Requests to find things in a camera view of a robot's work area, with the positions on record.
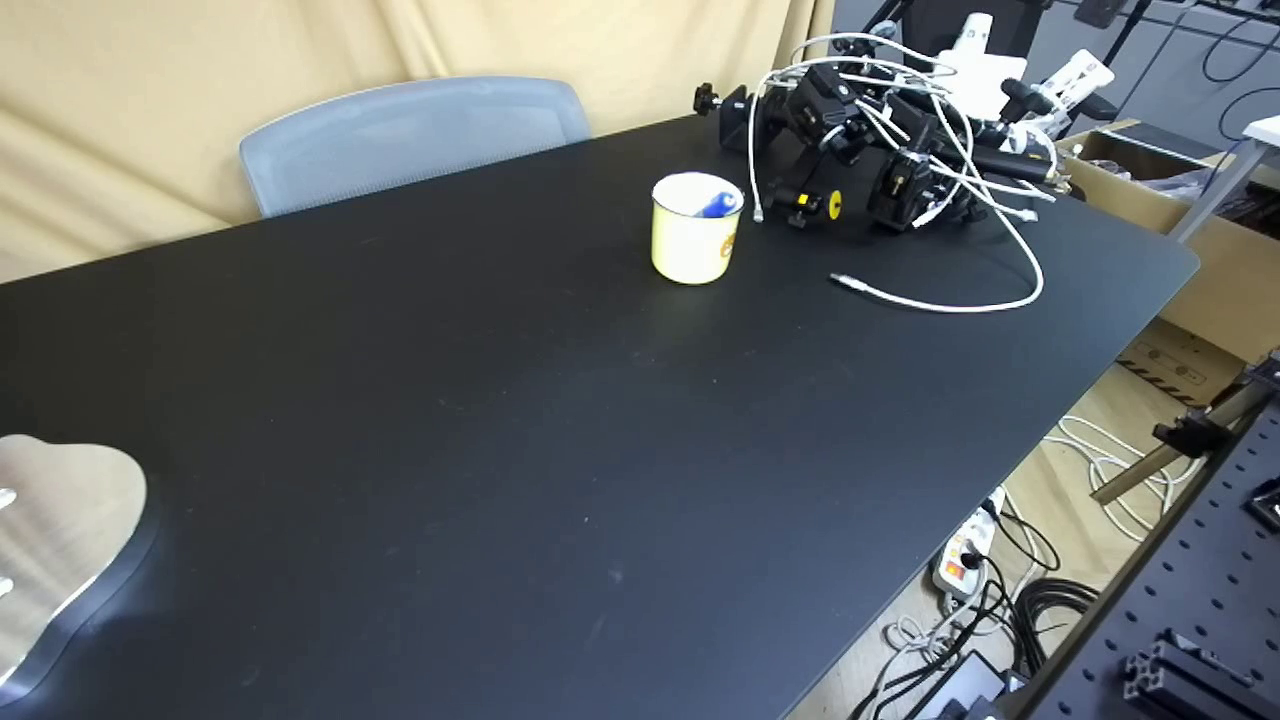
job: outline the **black table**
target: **black table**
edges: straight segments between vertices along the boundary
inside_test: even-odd
[[[1192,275],[1075,198],[748,222],[645,275],[686,121],[0,289],[0,429],[151,471],[133,579],[18,715],[781,715]]]

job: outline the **paper cup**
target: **paper cup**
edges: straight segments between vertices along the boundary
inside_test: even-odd
[[[650,182],[649,261],[677,284],[710,284],[732,261],[745,193],[723,176],[677,170]]]

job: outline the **floor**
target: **floor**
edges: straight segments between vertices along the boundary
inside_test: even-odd
[[[1068,410],[1104,424],[1109,432],[1124,436],[1134,448],[1153,444],[1153,429],[1178,414],[1185,408],[1163,397],[1158,387],[1145,383],[1126,369],[1113,369],[1101,377],[1101,383]],[[1030,520],[1057,547],[1060,547],[1060,571],[1068,579],[1083,579],[1092,589],[1104,589],[1126,551],[1134,547],[1132,536],[1140,529],[1124,525],[1132,536],[1124,536],[1104,506],[1086,496],[1086,465],[1080,451],[1042,441],[1006,480],[1002,480],[1017,510]],[[1158,514],[1158,499],[1153,490],[1126,490],[1126,503],[1140,514]],[[1017,585],[1030,564],[1006,543],[996,539],[991,547],[996,564],[1002,567],[1006,585]],[[812,697],[792,711],[792,720],[843,720],[861,697],[876,689],[876,673],[893,655],[884,641],[884,624],[905,624],[915,633],[929,633],[942,615],[937,589],[923,579],[923,567],[915,579],[878,611],[878,618],[843,653],[843,660],[812,689]],[[1006,634],[986,624],[969,648],[979,648],[996,668],[1006,668],[1011,648]],[[893,664],[895,673],[921,668],[915,655],[899,655]],[[899,705],[884,706],[878,715],[909,715],[929,689],[905,697]]]

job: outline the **chair backrest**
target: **chair backrest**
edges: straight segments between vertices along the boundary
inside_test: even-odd
[[[240,143],[263,214],[588,140],[574,92],[533,74],[374,86],[292,112]]]

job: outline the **cardboard box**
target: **cardboard box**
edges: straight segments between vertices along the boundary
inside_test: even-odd
[[[1186,211],[1185,198],[1134,182],[1195,167],[1186,161],[1157,157],[1104,133],[1060,140],[1060,157],[1083,198],[1109,214],[1163,234]],[[1192,248],[1199,271],[1158,314],[1236,359],[1259,359],[1280,348],[1280,238],[1216,214]]]

